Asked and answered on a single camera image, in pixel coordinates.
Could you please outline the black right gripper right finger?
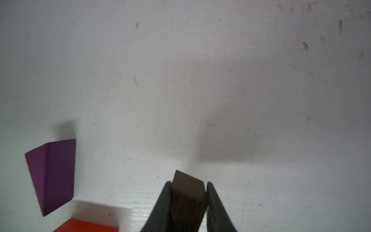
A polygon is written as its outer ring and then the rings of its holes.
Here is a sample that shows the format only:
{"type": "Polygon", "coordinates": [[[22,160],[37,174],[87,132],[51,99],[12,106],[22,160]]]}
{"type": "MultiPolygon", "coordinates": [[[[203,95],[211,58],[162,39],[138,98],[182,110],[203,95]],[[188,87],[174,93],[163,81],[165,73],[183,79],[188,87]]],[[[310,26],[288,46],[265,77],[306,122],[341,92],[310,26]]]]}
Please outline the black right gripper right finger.
{"type": "Polygon", "coordinates": [[[207,232],[237,232],[212,182],[207,183],[207,232]]]}

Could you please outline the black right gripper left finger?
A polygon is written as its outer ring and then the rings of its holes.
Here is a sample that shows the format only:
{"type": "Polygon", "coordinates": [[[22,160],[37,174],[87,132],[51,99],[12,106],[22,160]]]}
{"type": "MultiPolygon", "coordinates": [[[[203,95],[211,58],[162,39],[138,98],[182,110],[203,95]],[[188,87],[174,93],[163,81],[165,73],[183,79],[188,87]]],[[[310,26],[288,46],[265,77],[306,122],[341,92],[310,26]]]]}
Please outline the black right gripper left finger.
{"type": "Polygon", "coordinates": [[[141,232],[171,232],[171,182],[165,183],[141,232]]]}

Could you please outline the red rectangular block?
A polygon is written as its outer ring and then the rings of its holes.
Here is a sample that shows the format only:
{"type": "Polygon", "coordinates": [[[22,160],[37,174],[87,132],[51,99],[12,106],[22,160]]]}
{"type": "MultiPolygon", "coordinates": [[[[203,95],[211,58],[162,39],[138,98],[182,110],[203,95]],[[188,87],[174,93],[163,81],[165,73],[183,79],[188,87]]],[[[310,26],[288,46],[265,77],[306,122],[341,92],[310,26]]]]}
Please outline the red rectangular block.
{"type": "Polygon", "coordinates": [[[119,232],[119,228],[77,219],[69,219],[55,229],[54,232],[119,232]]]}

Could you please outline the purple triangle block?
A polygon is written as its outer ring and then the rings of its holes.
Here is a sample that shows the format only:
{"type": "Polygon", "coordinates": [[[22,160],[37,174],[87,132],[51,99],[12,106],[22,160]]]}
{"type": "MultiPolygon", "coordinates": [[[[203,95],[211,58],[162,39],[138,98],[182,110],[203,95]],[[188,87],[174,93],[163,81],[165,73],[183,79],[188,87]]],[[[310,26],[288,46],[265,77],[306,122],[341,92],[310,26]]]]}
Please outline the purple triangle block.
{"type": "Polygon", "coordinates": [[[25,154],[42,216],[73,199],[76,140],[46,143],[25,154]]]}

